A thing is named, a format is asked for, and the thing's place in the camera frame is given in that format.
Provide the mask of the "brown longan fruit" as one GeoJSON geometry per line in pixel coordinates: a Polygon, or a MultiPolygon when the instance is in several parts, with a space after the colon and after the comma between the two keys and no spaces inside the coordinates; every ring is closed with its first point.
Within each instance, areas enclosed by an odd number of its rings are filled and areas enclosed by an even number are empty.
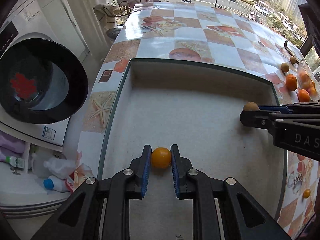
{"type": "Polygon", "coordinates": [[[253,102],[253,101],[250,101],[248,103],[246,103],[242,109],[243,111],[259,111],[259,106],[253,102]]]}

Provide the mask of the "yellow cherry tomato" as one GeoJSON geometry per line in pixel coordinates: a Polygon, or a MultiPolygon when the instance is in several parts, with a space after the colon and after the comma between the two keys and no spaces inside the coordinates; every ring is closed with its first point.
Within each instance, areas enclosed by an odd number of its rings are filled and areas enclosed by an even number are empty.
{"type": "Polygon", "coordinates": [[[164,147],[158,147],[151,154],[151,165],[155,168],[166,169],[171,163],[171,152],[164,147]]]}

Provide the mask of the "large orange right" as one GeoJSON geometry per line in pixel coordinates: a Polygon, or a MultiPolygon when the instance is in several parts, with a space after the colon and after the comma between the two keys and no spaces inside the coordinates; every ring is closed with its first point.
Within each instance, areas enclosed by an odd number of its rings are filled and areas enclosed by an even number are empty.
{"type": "Polygon", "coordinates": [[[310,102],[310,94],[305,89],[300,89],[298,92],[298,100],[299,102],[308,103],[310,102]]]}

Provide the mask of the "large orange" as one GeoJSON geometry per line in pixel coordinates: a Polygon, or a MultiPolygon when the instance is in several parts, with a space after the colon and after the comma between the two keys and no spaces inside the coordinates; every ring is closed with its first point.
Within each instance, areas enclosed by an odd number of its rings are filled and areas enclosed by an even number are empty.
{"type": "Polygon", "coordinates": [[[300,89],[298,92],[298,100],[299,102],[308,103],[310,102],[310,94],[305,89],[300,89]]]}
{"type": "Polygon", "coordinates": [[[298,87],[297,78],[293,74],[286,76],[285,84],[288,90],[295,91],[298,87]]]}

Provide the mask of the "large orange left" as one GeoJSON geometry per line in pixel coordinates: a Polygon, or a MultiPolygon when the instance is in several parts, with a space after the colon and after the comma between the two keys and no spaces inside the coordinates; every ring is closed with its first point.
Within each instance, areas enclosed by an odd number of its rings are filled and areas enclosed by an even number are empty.
{"type": "Polygon", "coordinates": [[[285,84],[288,90],[295,91],[298,87],[297,78],[293,74],[286,76],[285,84]]]}

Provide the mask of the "glass fruit bowl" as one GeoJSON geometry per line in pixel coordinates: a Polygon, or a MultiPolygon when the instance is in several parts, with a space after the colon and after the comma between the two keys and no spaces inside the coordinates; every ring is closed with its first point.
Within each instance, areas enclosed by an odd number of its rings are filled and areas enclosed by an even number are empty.
{"type": "Polygon", "coordinates": [[[319,101],[319,83],[304,59],[298,64],[297,79],[299,88],[309,93],[310,100],[319,101]]]}

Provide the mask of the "green brown round fruit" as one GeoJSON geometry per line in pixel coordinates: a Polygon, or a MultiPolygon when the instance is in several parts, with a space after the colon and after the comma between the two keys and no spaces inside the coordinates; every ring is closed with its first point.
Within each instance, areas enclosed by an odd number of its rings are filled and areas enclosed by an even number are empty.
{"type": "Polygon", "coordinates": [[[283,62],[281,65],[280,65],[280,69],[282,72],[284,73],[288,73],[290,68],[289,68],[289,65],[286,63],[286,62],[283,62]]]}

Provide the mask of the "small brown fruit far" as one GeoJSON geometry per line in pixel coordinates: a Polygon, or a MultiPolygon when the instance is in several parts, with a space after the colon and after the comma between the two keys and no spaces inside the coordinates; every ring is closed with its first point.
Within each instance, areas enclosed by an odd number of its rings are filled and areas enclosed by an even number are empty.
{"type": "Polygon", "coordinates": [[[295,58],[294,56],[291,56],[291,57],[290,57],[290,62],[291,62],[292,64],[295,64],[295,63],[297,62],[297,60],[296,60],[296,58],[295,58]]]}

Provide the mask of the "yellow tomato on table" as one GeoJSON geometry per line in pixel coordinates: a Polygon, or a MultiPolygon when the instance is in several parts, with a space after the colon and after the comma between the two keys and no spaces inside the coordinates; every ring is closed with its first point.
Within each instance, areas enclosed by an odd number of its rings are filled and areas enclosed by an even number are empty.
{"type": "Polygon", "coordinates": [[[303,192],[303,198],[304,199],[308,199],[310,197],[310,194],[311,194],[311,190],[310,189],[306,189],[304,192],[303,192]]]}

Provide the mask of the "shallow white tray box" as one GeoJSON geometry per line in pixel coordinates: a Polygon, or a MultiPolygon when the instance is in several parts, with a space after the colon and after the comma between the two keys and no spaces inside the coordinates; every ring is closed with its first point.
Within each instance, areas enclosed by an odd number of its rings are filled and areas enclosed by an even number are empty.
{"type": "Polygon", "coordinates": [[[129,239],[288,239],[277,223],[286,152],[268,131],[245,127],[247,102],[278,105],[270,81],[222,66],[133,59],[105,133],[104,177],[127,168],[144,145],[193,166],[191,199],[176,197],[170,167],[150,171],[143,200],[129,202],[129,239]]]}

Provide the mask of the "white detergent bottle blue cap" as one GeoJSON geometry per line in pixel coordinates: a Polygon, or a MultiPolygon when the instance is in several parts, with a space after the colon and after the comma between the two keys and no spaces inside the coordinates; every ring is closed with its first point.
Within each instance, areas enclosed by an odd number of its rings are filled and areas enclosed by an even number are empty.
{"type": "Polygon", "coordinates": [[[43,186],[45,189],[50,191],[57,191],[57,192],[69,192],[70,189],[67,187],[66,180],[60,179],[54,175],[49,176],[47,179],[43,181],[43,186]]]}

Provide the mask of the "white washing machine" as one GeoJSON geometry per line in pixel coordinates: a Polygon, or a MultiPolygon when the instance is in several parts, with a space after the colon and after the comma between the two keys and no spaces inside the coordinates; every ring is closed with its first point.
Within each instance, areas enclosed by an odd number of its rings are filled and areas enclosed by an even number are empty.
{"type": "Polygon", "coordinates": [[[62,150],[85,103],[86,72],[51,29],[37,0],[18,0],[1,27],[1,130],[62,150]]]}

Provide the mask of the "purple detergent bottle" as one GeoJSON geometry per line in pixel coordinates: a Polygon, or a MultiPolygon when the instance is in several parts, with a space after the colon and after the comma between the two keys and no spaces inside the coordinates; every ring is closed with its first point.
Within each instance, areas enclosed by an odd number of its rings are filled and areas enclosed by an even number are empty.
{"type": "Polygon", "coordinates": [[[25,142],[1,131],[1,162],[10,163],[11,160],[20,160],[25,151],[25,142]]]}

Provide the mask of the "patterned checkered tablecloth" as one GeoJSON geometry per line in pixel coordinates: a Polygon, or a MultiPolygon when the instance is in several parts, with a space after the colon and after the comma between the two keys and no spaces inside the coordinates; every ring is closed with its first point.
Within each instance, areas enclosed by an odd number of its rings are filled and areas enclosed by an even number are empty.
{"type": "MultiPolygon", "coordinates": [[[[298,101],[280,70],[290,56],[283,37],[227,10],[197,4],[138,4],[108,53],[88,101],[78,144],[75,186],[87,177],[103,177],[105,133],[111,124],[120,81],[133,59],[199,62],[239,70],[270,81],[278,104],[298,101]]],[[[319,163],[286,152],[284,197],[277,222],[296,238],[314,214],[319,163]],[[303,192],[311,190],[308,199],[303,192]]]]}

